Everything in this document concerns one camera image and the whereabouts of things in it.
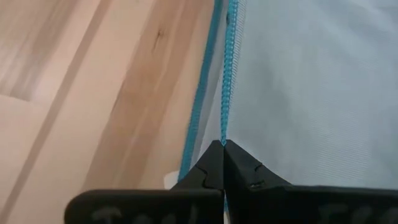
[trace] wooden floor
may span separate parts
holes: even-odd
[[[178,170],[213,0],[0,0],[0,224]]]

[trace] light wood plank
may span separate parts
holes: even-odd
[[[83,185],[152,7],[152,1],[103,2],[109,6],[101,19],[95,19],[99,27],[82,63],[65,77],[71,85],[69,91],[64,90],[67,94],[62,109],[57,101],[63,99],[54,99],[48,115],[54,117],[53,123],[44,124],[50,131],[48,136],[38,137],[43,142],[37,146],[40,154],[17,194],[7,223],[61,223],[63,209]]]

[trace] blue stitching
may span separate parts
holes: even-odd
[[[205,50],[205,57],[201,66],[200,79],[193,102],[191,118],[187,137],[185,139],[184,150],[182,153],[181,168],[178,175],[178,180],[181,180],[189,172],[191,168],[193,148],[198,134],[198,125],[200,120],[201,108],[206,94],[208,73],[210,70],[211,61],[213,59],[214,47],[216,43],[218,25],[220,23],[221,12],[223,10],[223,0],[216,0],[211,18],[210,30],[207,38],[207,45]]]
[[[233,78],[233,63],[235,57],[235,34],[236,34],[236,19],[238,16],[238,0],[229,0],[227,28],[225,34],[225,48],[224,48],[224,71],[223,71],[223,86],[221,89],[221,143],[226,144],[226,130],[228,126],[229,103],[231,99],[231,88]]]

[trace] blue seam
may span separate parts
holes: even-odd
[[[182,153],[181,168],[180,168],[180,173],[178,175],[178,180],[183,179],[185,175],[189,172],[191,167],[193,148],[198,134],[200,114],[203,106],[203,100],[206,94],[208,73],[210,70],[211,61],[213,59],[218,25],[220,23],[222,10],[223,10],[223,0],[215,0],[213,15],[210,22],[210,30],[207,38],[205,56],[200,71],[199,84],[195,95],[195,99],[193,101],[188,133],[185,139],[184,150]]]
[[[236,20],[238,16],[238,0],[229,0],[228,20],[225,34],[223,86],[221,89],[221,143],[226,144],[226,130],[228,127],[229,104],[233,78],[233,59],[235,57]]]

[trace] light blue mesh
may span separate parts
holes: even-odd
[[[398,1],[250,0],[226,138],[293,184],[398,188]]]

